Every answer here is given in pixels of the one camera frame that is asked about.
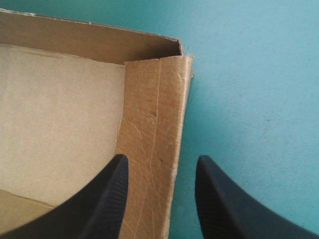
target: brown cardboard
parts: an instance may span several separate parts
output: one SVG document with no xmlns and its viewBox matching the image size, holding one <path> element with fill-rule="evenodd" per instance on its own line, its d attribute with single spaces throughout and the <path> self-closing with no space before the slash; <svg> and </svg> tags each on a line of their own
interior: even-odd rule
<svg viewBox="0 0 319 239">
<path fill-rule="evenodd" d="M 167 238 L 192 57 L 126 63 L 117 153 L 130 159 L 120 238 Z"/>
<path fill-rule="evenodd" d="M 33 13 L 15 13 L 0 8 L 0 43 L 116 64 L 182 54 L 179 40 L 170 37 Z"/>
<path fill-rule="evenodd" d="M 51 205 L 0 190 L 0 234 L 49 212 Z"/>
<path fill-rule="evenodd" d="M 0 189 L 59 205 L 114 155 L 123 65 L 0 45 Z"/>
<path fill-rule="evenodd" d="M 0 233 L 124 153 L 120 238 L 167 238 L 191 63 L 178 39 L 0 10 L 0 201 L 23 201 L 0 204 Z"/>
</svg>

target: cardboard box wall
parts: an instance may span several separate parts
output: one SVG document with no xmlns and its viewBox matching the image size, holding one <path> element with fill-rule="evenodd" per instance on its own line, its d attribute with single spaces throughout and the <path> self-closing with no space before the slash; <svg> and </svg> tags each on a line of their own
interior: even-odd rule
<svg viewBox="0 0 319 239">
<path fill-rule="evenodd" d="M 129 158 L 120 238 L 167 238 L 191 56 L 177 39 L 0 10 L 0 233 Z"/>
</svg>

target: turquoise surface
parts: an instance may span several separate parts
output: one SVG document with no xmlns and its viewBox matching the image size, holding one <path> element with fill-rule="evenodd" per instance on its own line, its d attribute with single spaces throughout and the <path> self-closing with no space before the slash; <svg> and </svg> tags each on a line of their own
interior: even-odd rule
<svg viewBox="0 0 319 239">
<path fill-rule="evenodd" d="M 0 7 L 183 40 L 195 55 L 170 238 L 202 238 L 197 157 L 319 233 L 319 1 L 0 0 Z"/>
</svg>

